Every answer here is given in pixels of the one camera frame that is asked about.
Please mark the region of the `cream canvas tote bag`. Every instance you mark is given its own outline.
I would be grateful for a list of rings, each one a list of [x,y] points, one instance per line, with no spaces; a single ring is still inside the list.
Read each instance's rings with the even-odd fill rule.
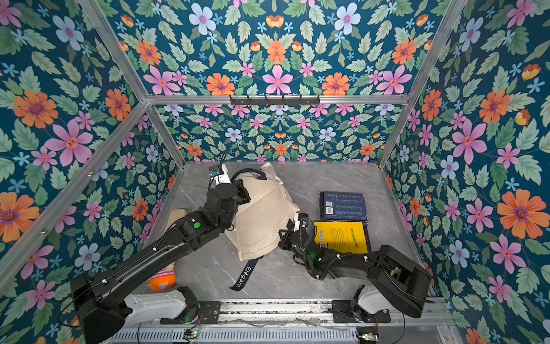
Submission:
[[[270,163],[238,173],[236,179],[243,182],[251,200],[239,207],[232,230],[226,236],[241,261],[258,259],[276,249],[279,230],[295,218],[299,207]]]

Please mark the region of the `blue spine classics book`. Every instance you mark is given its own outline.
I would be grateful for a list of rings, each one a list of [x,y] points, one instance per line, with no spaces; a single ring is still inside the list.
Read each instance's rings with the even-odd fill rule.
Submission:
[[[367,222],[365,197],[360,193],[322,191],[319,218],[333,222]]]

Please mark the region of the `yellow spine book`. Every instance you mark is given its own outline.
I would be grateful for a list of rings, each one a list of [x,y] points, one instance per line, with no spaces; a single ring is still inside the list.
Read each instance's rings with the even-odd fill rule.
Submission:
[[[369,243],[362,222],[315,222],[315,242],[341,253],[367,254]]]

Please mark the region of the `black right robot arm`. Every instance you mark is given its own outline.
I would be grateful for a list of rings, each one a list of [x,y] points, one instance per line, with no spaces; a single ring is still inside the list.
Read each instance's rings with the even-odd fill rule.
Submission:
[[[308,232],[311,224],[307,214],[300,213],[279,230],[279,247],[292,252],[309,276],[318,281],[328,276],[367,280],[374,290],[359,291],[358,308],[375,314],[392,307],[410,318],[421,317],[431,288],[431,276],[424,267],[390,245],[366,254],[321,247]]]

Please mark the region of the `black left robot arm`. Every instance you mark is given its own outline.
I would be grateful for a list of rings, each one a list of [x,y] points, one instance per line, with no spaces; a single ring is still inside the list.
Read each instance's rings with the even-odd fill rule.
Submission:
[[[125,298],[168,264],[199,250],[228,230],[239,206],[251,200],[242,181],[209,190],[203,207],[176,220],[165,234],[136,255],[96,275],[70,283],[74,309],[87,343],[101,343],[123,328]]]

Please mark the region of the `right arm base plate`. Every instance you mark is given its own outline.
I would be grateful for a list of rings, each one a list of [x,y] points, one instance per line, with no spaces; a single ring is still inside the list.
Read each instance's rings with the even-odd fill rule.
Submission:
[[[351,300],[334,300],[331,302],[329,312],[333,315],[334,323],[390,323],[391,317],[388,310],[381,310],[371,314]]]

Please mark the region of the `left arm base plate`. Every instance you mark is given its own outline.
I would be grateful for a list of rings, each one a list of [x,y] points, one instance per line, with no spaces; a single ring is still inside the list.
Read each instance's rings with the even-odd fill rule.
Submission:
[[[193,307],[188,306],[176,318],[162,318],[162,325],[213,325],[217,324],[221,314],[221,302],[199,301]]]

